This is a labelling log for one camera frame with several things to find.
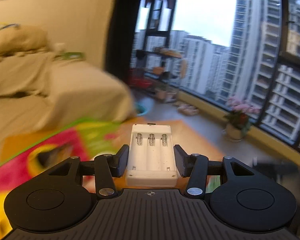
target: bed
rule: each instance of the bed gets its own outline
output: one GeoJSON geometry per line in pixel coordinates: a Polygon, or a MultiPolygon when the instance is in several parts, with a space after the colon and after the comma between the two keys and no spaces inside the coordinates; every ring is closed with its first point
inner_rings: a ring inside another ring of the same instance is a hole
{"type": "Polygon", "coordinates": [[[11,135],[82,117],[122,122],[133,115],[129,88],[85,61],[55,60],[47,52],[0,62],[0,152],[11,135]]]}

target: building window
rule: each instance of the building window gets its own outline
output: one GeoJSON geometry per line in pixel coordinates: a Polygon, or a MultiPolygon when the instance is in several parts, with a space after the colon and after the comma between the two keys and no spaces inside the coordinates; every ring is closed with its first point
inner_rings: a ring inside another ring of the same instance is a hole
{"type": "Polygon", "coordinates": [[[232,44],[237,45],[237,46],[240,46],[240,45],[241,45],[241,40],[240,40],[240,39],[237,39],[237,38],[233,38],[233,39],[232,39],[232,44]]]}
{"type": "Polygon", "coordinates": [[[227,69],[234,72],[235,71],[235,66],[233,66],[231,64],[228,64],[227,69]]]}
{"type": "Polygon", "coordinates": [[[238,57],[230,56],[230,57],[229,57],[229,61],[232,61],[232,62],[238,62],[238,57]]]}
{"type": "Polygon", "coordinates": [[[233,33],[233,35],[234,35],[234,36],[238,36],[238,37],[242,37],[243,32],[242,32],[242,31],[235,30],[234,33],[233,33]]]}
{"type": "Polygon", "coordinates": [[[240,49],[239,48],[236,48],[236,47],[231,47],[230,51],[232,53],[236,53],[236,54],[239,54],[240,53],[240,49]]]}
{"type": "MultiPolygon", "coordinates": [[[[300,0],[288,1],[287,52],[300,59],[300,0]]],[[[254,116],[259,118],[258,125],[285,140],[296,140],[300,131],[300,69],[293,61],[287,65],[277,63],[282,40],[281,12],[287,8],[281,8],[281,0],[227,0],[223,6],[217,2],[198,0],[194,4],[193,0],[177,0],[170,37],[179,32],[182,38],[173,41],[175,48],[187,51],[190,47],[190,53],[184,57],[190,62],[182,84],[186,84],[187,91],[218,103],[224,104],[232,95],[250,101],[263,108],[261,117],[254,116]],[[198,14],[203,16],[198,23],[200,30],[191,24],[183,25],[184,19],[197,22],[198,14]],[[223,23],[233,26],[226,35],[223,23]]],[[[138,44],[142,31],[137,31],[134,43],[138,44]]],[[[149,50],[164,44],[153,37],[149,42],[149,50]]],[[[286,60],[285,55],[280,54],[280,60],[286,60]]],[[[155,57],[149,56],[148,61],[160,64],[161,60],[155,57]]]]}
{"type": "Polygon", "coordinates": [[[237,1],[237,4],[240,4],[240,5],[246,5],[246,4],[247,4],[247,1],[246,1],[246,0],[238,0],[238,1],[237,1]]]}
{"type": "Polygon", "coordinates": [[[234,76],[226,73],[226,79],[233,80],[234,76]]]}

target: window frame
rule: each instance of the window frame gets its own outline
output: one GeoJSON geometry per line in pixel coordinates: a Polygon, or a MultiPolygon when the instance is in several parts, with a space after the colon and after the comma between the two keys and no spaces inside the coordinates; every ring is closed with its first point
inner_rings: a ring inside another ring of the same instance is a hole
{"type": "MultiPolygon", "coordinates": [[[[172,23],[173,23],[173,19],[175,16],[175,7],[176,7],[176,2],[177,0],[174,0],[174,6],[171,9],[171,14],[170,14],[170,20],[169,20],[169,25],[168,25],[168,30],[164,31],[164,32],[160,32],[158,30],[153,30],[150,29],[150,21],[152,19],[152,13],[153,13],[153,2],[151,3],[151,7],[150,7],[150,12],[148,15],[148,24],[147,24],[147,29],[146,29],[146,35],[145,35],[145,39],[144,39],[144,49],[145,49],[145,44],[147,42],[147,36],[164,36],[166,37],[166,42],[165,42],[165,46],[168,47],[169,46],[169,42],[170,42],[170,32],[171,32],[171,28],[172,28],[172,23]]],[[[264,99],[264,103],[262,106],[262,109],[260,111],[260,114],[258,116],[257,120],[252,120],[252,124],[256,127],[258,127],[259,129],[269,133],[271,136],[283,141],[284,143],[286,143],[287,145],[291,146],[293,149],[300,151],[299,150],[299,144],[300,144],[300,130],[297,133],[296,139],[294,142],[292,142],[290,139],[285,139],[280,135],[277,135],[275,133],[270,132],[268,129],[265,129],[264,126],[265,124],[263,124],[262,120],[265,118],[266,116],[266,111],[269,107],[270,104],[270,99],[271,99],[271,95],[272,95],[272,91],[275,88],[276,85],[276,78],[279,74],[279,66],[282,65],[287,65],[289,67],[292,67],[294,69],[300,70],[300,58],[290,54],[289,52],[287,52],[287,43],[288,43],[288,31],[289,31],[289,2],[288,0],[281,0],[281,6],[280,6],[280,10],[279,10],[279,16],[281,20],[281,26],[278,30],[278,41],[279,41],[279,49],[277,49],[276,53],[275,53],[275,57],[274,57],[274,72],[272,74],[272,77],[270,78],[270,84],[269,84],[269,88],[267,90],[266,93],[266,97],[264,99]]],[[[189,89],[187,89],[186,87],[180,87],[181,90],[188,92],[204,101],[207,101],[208,103],[215,105],[223,110],[229,111],[229,107],[227,106],[223,106],[220,103],[218,103],[217,101],[213,101],[210,98],[207,98],[203,95],[199,95],[198,93],[191,91],[189,89]]]]}

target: potted plant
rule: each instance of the potted plant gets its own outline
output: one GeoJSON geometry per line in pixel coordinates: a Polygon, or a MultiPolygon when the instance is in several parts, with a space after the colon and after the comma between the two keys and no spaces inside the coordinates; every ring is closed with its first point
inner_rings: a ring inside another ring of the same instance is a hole
{"type": "Polygon", "coordinates": [[[225,116],[228,119],[226,134],[231,139],[240,141],[251,127],[248,114],[259,114],[260,109],[235,97],[230,97],[227,104],[231,107],[231,111],[225,116]]]}

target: floor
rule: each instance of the floor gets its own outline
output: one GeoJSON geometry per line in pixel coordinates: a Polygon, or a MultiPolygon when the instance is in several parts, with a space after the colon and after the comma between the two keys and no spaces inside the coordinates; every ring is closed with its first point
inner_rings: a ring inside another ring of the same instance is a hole
{"type": "MultiPolygon", "coordinates": [[[[177,111],[177,108],[173,106],[172,103],[163,104],[157,102],[139,91],[133,91],[133,94],[136,101],[148,109],[147,114],[144,115],[146,119],[153,122],[181,119],[192,129],[196,130],[202,136],[205,136],[205,138],[217,146],[225,156],[232,156],[249,166],[252,166],[254,159],[257,159],[258,162],[272,162],[280,158],[274,151],[262,147],[262,145],[251,139],[243,139],[240,142],[229,141],[222,134],[225,128],[224,124],[219,123],[208,115],[184,116],[177,111]]],[[[300,169],[298,173],[283,176],[280,184],[295,195],[300,205],[300,169]]]]}
{"type": "Polygon", "coordinates": [[[249,166],[252,166],[253,158],[257,158],[258,161],[271,161],[274,159],[273,154],[270,156],[254,142],[245,139],[241,142],[229,141],[222,135],[224,126],[209,116],[202,114],[185,116],[180,114],[172,103],[163,104],[146,96],[144,93],[138,91],[133,93],[136,101],[148,109],[148,113],[144,117],[150,121],[181,119],[217,146],[225,156],[232,156],[249,166]]]}

